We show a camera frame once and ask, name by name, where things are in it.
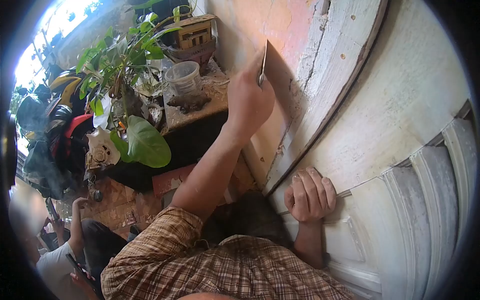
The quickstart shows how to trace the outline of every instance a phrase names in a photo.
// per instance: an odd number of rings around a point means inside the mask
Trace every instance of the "hand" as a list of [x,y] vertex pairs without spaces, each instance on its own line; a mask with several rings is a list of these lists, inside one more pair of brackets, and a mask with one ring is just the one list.
[[332,182],[314,167],[298,170],[285,190],[285,206],[301,223],[315,223],[333,212],[336,194]]
[[45,222],[43,223],[43,227],[47,226],[51,222],[52,222],[52,220],[50,220],[48,217],[45,218]]
[[258,86],[265,47],[259,50],[250,64],[240,71],[228,85],[228,120],[225,124],[232,139],[245,145],[273,111],[275,92],[264,78]]
[[73,203],[72,203],[72,206],[73,205],[77,205],[78,208],[84,208],[85,204],[88,203],[88,199],[87,198],[84,198],[84,197],[80,197],[80,198],[77,198]]
[[59,235],[63,235],[63,231],[65,230],[65,222],[62,219],[58,221],[52,222],[53,231]]
[[[86,272],[86,275],[88,279],[96,281],[96,279],[91,276],[90,273]],[[80,278],[80,276],[81,275],[77,273],[77,270],[75,270],[74,273],[70,273],[70,277],[72,278],[73,283],[79,288],[81,288],[84,293],[91,299],[92,296],[95,295],[95,291],[93,291],[93,289],[85,282],[85,280]]]

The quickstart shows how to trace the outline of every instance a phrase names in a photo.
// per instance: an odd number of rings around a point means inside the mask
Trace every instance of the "potted plant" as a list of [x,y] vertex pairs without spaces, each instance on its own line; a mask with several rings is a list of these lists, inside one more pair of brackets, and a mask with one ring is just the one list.
[[[95,47],[85,49],[76,71],[86,73],[79,86],[80,98],[88,97],[87,103],[96,117],[110,120],[114,128],[110,138],[121,159],[160,168],[170,162],[170,148],[157,129],[143,118],[143,102],[134,87],[146,74],[158,80],[160,70],[148,65],[147,60],[162,59],[163,52],[157,40],[181,27],[157,32],[167,19],[155,25],[156,18],[155,13],[141,16],[140,22],[123,35],[110,27]],[[119,136],[123,129],[126,129],[128,141]]]

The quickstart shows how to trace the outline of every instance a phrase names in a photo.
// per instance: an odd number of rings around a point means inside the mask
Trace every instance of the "conch shell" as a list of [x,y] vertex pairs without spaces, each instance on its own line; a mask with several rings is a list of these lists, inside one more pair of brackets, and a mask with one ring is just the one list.
[[88,137],[87,169],[116,165],[120,160],[120,151],[110,139],[110,130],[97,127]]

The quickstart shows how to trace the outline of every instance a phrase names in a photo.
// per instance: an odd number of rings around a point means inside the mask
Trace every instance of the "pink wall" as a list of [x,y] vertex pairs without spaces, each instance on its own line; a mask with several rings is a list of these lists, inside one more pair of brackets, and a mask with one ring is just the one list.
[[262,47],[270,44],[265,73],[278,102],[267,123],[244,149],[247,163],[259,185],[266,175],[286,128],[295,115],[292,87],[300,57],[307,45],[315,0],[198,0],[200,13],[218,17],[220,66],[232,73],[240,70]]

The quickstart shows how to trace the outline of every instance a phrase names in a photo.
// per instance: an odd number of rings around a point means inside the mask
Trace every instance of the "white t-shirt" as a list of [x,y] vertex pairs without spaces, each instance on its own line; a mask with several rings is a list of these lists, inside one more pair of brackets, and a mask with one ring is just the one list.
[[65,242],[54,251],[41,255],[36,263],[36,269],[47,287],[58,299],[87,300],[88,297],[81,288],[73,283],[70,277],[74,268],[65,256],[67,253],[70,253],[76,260],[70,245]]

